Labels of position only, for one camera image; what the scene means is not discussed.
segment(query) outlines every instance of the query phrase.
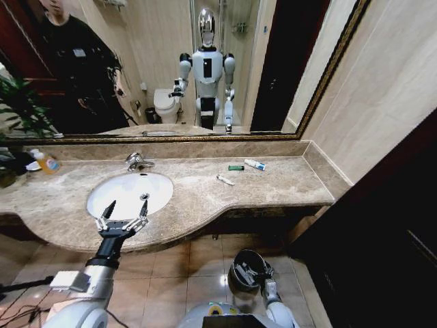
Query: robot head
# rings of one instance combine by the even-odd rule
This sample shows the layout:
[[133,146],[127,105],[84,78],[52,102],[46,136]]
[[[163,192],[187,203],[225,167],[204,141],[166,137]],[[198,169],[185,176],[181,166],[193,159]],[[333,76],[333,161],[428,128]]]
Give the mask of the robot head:
[[210,48],[214,42],[215,25],[216,22],[212,10],[208,8],[202,9],[199,15],[199,30],[202,44],[206,48]]

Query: soap dispenser bottle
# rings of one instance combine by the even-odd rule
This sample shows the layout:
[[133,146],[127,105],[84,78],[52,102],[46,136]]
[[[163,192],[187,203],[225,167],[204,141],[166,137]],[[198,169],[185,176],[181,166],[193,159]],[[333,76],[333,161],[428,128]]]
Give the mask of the soap dispenser bottle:
[[42,170],[47,174],[53,174],[61,167],[59,162],[49,155],[40,152],[39,149],[32,149],[30,153],[32,153]]

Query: white sink basin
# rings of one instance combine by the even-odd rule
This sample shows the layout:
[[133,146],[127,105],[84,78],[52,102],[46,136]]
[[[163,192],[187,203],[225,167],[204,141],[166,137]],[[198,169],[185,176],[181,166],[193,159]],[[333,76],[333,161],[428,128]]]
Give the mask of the white sink basin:
[[173,195],[173,183],[166,176],[154,173],[129,173],[116,176],[98,185],[88,196],[87,210],[93,217],[101,217],[114,200],[117,201],[111,220],[130,220],[138,217],[148,193],[148,214],[162,209]]

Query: white toilet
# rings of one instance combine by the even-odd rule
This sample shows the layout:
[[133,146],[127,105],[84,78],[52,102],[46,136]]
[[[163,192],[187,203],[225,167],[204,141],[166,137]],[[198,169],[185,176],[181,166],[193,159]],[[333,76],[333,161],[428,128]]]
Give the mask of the white toilet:
[[161,117],[163,123],[176,123],[180,108],[180,97],[169,97],[172,89],[155,89],[153,103],[156,113]]

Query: black trash bin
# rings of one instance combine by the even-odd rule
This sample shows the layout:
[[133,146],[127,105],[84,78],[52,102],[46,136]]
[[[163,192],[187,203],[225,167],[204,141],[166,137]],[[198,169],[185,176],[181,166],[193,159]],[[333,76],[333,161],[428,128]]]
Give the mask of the black trash bin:
[[259,282],[254,281],[252,284],[248,284],[241,276],[240,272],[236,269],[237,265],[242,266],[243,263],[248,265],[253,271],[264,275],[264,278],[271,277],[273,275],[272,267],[256,252],[251,249],[242,249],[238,252],[231,267],[229,268],[229,279],[233,286],[242,292],[253,292],[259,288]]
[[149,107],[145,110],[145,117],[150,124],[161,123],[161,117],[156,113],[155,107]]

